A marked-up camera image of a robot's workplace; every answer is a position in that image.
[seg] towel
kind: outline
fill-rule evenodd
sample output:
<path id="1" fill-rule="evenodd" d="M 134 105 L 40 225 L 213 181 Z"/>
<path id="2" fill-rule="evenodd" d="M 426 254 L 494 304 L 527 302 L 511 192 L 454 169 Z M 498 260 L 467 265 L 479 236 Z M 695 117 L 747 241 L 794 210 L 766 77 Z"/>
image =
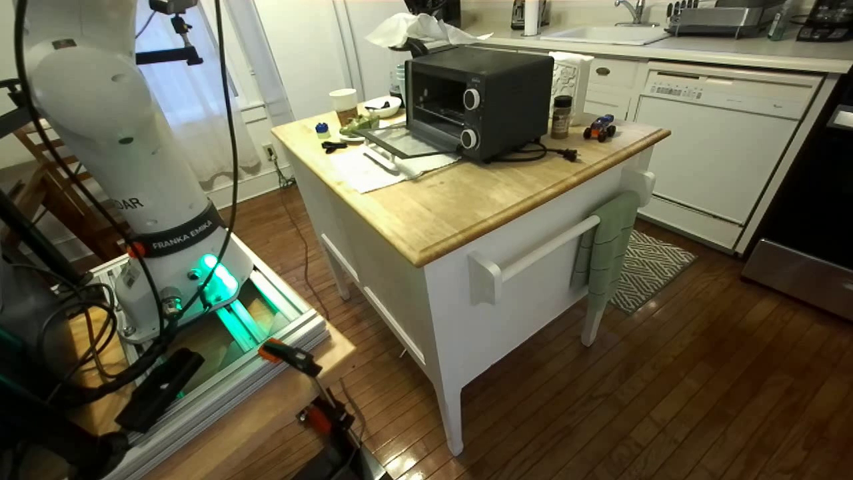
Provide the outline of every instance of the towel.
<path id="1" fill-rule="evenodd" d="M 591 210 L 599 225 L 578 241 L 573 266 L 573 285 L 589 285 L 589 309 L 603 309 L 615 294 L 638 208 L 639 194 L 622 192 Z"/>

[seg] paper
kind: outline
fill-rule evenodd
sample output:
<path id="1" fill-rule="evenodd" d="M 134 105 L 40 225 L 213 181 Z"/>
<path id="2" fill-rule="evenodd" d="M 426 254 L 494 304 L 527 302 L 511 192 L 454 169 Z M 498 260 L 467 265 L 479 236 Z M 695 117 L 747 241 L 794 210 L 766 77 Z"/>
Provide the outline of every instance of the paper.
<path id="1" fill-rule="evenodd" d="M 387 152 L 379 152 L 377 148 L 350 148 L 338 154 L 331 154 L 331 160 L 338 178 L 358 192 L 373 192 L 390 184 L 418 178 L 426 170 L 437 170 L 455 164 L 449 154 L 397 160 Z"/>

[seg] oven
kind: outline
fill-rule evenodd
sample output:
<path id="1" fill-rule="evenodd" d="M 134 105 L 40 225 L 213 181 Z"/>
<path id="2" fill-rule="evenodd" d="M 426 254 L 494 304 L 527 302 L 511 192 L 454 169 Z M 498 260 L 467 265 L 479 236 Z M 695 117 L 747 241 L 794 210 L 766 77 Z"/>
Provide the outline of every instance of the oven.
<path id="1" fill-rule="evenodd" d="M 853 77 L 842 77 L 786 174 L 745 277 L 853 320 Z"/>

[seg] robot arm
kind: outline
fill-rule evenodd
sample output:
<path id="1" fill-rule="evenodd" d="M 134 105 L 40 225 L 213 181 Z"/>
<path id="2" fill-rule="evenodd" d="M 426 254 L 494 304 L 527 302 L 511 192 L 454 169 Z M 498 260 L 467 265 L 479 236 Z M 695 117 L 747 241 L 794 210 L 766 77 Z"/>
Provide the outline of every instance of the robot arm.
<path id="1" fill-rule="evenodd" d="M 182 14 L 196 4 L 150 5 Z M 157 340 L 164 313 L 182 313 L 182 324 L 197 317 L 206 308 L 193 302 L 200 288 L 193 265 L 218 254 L 229 233 L 136 68 L 136 4 L 30 0 L 25 69 L 38 113 L 130 225 L 130 262 L 116 285 L 129 341 Z M 235 250 L 222 262 L 238 280 L 251 276 L 251 262 Z"/>

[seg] dishwasher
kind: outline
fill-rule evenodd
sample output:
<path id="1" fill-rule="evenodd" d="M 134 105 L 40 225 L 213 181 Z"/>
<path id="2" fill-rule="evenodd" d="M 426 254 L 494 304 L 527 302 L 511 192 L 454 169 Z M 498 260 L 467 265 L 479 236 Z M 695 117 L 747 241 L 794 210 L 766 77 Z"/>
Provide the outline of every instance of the dishwasher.
<path id="1" fill-rule="evenodd" d="M 735 250 L 821 77 L 649 65 L 638 122 L 671 130 L 653 149 L 657 189 L 639 217 Z"/>

